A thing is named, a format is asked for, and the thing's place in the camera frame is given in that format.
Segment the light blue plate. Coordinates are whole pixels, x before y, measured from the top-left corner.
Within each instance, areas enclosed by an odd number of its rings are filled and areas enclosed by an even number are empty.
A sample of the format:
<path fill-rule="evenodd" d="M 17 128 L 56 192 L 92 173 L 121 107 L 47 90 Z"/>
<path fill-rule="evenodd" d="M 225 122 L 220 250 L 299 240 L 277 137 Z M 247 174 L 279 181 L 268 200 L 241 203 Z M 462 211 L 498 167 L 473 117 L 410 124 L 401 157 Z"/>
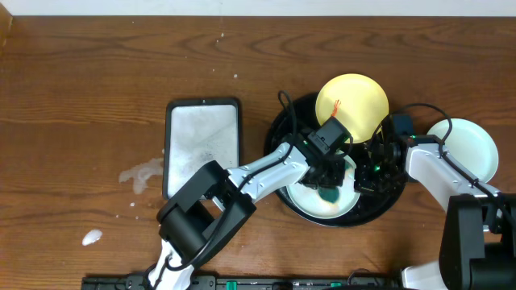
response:
<path fill-rule="evenodd" d="M 313 218 L 332 219 L 349 212 L 360 198 L 354 189 L 356 163 L 346 156 L 346 170 L 343 184 L 339 187 L 340 196 L 336 203 L 324 201 L 317 189 L 309 188 L 301 183 L 286 187 L 289 198 L 303 212 Z"/>

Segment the pale green plate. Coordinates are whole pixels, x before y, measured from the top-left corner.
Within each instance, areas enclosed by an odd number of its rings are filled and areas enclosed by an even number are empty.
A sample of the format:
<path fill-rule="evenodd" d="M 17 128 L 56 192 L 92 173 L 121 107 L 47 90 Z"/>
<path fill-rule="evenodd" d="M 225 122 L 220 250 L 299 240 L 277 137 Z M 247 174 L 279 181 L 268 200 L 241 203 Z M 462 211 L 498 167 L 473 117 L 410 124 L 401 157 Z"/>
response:
<path fill-rule="evenodd" d="M 488 183 L 497 172 L 499 154 L 489 133 L 462 118 L 453 118 L 451 134 L 445 146 L 451 155 L 481 181 Z"/>

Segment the green yellow sponge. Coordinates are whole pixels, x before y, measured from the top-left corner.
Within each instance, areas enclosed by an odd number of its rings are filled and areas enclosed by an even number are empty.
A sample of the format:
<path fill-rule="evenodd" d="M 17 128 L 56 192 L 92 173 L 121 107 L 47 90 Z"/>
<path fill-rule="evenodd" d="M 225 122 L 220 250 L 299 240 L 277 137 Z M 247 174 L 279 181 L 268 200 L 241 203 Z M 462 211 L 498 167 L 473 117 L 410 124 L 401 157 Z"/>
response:
<path fill-rule="evenodd" d="M 340 192 L 339 192 L 339 189 L 334 187 L 334 188 L 324 188 L 324 187 L 319 187 L 318 188 L 318 195 L 324 200 L 324 201 L 327 201 L 331 204 L 334 204 L 338 201 L 339 199 L 339 196 L 340 196 Z"/>

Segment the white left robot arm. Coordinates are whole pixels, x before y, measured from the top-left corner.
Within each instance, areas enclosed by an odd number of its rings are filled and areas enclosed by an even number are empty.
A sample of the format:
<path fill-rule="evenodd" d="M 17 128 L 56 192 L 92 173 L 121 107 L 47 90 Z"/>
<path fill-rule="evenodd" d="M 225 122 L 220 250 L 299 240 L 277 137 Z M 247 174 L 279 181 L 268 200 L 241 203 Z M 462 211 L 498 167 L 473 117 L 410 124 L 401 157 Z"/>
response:
<path fill-rule="evenodd" d="M 256 211 L 256 203 L 293 184 L 338 187 L 346 155 L 307 141 L 282 143 L 248 165 L 201 166 L 158 212 L 162 250 L 148 274 L 152 289 L 186 289 L 194 270 L 213 259 Z"/>

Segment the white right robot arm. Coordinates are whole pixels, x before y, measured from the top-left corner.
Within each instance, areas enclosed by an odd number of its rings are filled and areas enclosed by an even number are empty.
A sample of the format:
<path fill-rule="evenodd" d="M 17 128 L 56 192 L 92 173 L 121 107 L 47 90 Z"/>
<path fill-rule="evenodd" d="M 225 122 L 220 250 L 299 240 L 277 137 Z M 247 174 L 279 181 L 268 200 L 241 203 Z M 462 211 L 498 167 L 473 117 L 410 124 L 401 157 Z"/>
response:
<path fill-rule="evenodd" d="M 365 145 L 361 190 L 385 193 L 415 180 L 446 213 L 437 261 L 402 270 L 406 289 L 513 289 L 515 196 L 480 181 L 434 135 L 384 130 Z"/>

